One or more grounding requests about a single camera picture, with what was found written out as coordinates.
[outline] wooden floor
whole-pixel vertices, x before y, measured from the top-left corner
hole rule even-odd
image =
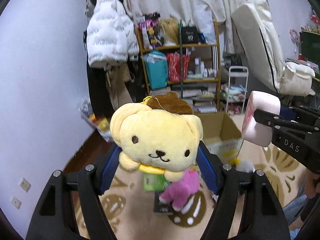
[[[68,162],[64,173],[78,172],[88,164],[94,164],[96,160],[104,155],[112,143],[106,142],[97,130],[85,141],[75,156]],[[77,191],[72,192],[73,204],[76,206],[79,198]]]

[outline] person's hand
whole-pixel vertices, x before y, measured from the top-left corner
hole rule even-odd
[[[304,193],[308,198],[314,198],[317,193],[320,193],[320,182],[315,186],[314,181],[318,180],[320,175],[316,175],[307,169],[305,178]]]

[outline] box flap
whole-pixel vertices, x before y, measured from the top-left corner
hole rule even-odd
[[[227,113],[224,113],[220,136],[222,141],[230,139],[239,139],[242,136],[236,124],[233,122],[233,120]]]
[[[204,143],[211,144],[221,141],[220,135],[224,113],[196,113],[195,115],[202,122]]]

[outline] embroidered mouth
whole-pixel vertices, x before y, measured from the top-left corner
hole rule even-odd
[[[162,156],[156,156],[156,157],[154,157],[154,156],[152,156],[151,154],[149,154],[149,157],[155,158],[155,159],[160,158],[160,160],[163,161],[163,162],[165,162],[165,163],[167,163],[167,162],[170,161],[170,159],[167,159],[167,160],[162,159]]]

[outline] cardboard box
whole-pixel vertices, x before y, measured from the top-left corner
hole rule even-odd
[[[241,131],[233,120],[225,112],[196,115],[201,119],[203,141],[209,152],[218,155],[223,163],[233,165],[243,143]]]

